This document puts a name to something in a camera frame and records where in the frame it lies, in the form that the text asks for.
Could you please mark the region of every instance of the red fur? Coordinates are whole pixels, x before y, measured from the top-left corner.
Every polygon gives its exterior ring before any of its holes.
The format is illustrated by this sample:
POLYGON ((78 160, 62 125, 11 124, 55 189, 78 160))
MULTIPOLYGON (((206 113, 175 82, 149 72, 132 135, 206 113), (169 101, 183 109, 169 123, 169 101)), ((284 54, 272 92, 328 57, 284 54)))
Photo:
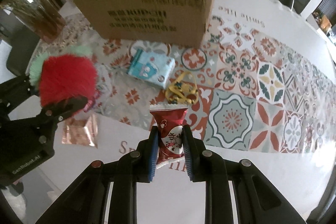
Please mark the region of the red fur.
POLYGON ((93 99, 96 78, 96 69, 86 57, 70 54, 49 57, 43 63, 39 85, 41 106, 79 95, 93 99))

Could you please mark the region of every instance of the copper foil wrapper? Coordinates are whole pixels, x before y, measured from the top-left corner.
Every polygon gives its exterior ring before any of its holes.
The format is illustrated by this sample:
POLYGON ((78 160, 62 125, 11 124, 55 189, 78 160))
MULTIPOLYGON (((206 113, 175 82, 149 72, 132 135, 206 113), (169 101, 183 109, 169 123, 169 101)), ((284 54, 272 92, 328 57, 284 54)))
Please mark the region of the copper foil wrapper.
POLYGON ((91 114, 88 119, 84 120, 76 120, 71 117, 65 120, 62 143, 80 144, 98 148, 97 135, 98 125, 95 114, 91 114))

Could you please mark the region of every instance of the tile pattern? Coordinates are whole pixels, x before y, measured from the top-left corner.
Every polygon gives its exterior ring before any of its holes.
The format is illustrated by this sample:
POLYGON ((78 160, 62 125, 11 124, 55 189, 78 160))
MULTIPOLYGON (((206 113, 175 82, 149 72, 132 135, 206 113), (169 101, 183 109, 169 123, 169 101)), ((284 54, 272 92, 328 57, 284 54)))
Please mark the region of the tile pattern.
POLYGON ((314 153, 336 145, 336 88, 309 60, 248 22, 213 15, 200 49, 159 42, 106 40, 83 15, 36 53, 62 53, 71 45, 90 45, 98 72, 91 108, 118 121, 150 129, 149 105, 166 102, 164 91, 129 77, 137 49, 175 59, 174 81, 190 71, 199 101, 184 123, 208 145, 266 153, 314 153))

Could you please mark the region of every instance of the candy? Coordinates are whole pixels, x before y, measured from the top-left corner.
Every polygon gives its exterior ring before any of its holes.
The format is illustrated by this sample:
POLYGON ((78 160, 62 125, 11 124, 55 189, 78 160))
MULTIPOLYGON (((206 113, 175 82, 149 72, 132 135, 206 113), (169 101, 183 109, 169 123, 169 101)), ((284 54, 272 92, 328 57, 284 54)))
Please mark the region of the candy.
POLYGON ((187 105, 151 105, 150 113, 154 116, 159 138, 159 157, 156 168, 184 158, 182 147, 182 125, 187 114, 187 105))

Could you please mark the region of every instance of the blue tissue pack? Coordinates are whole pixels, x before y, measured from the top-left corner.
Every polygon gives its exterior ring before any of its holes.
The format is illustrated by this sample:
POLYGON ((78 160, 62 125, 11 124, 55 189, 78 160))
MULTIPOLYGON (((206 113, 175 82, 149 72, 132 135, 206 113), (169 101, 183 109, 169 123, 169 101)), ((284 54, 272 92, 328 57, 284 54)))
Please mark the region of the blue tissue pack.
POLYGON ((173 58, 138 49, 133 56, 127 74, 166 89, 170 84, 169 76, 174 68, 175 60, 173 58))

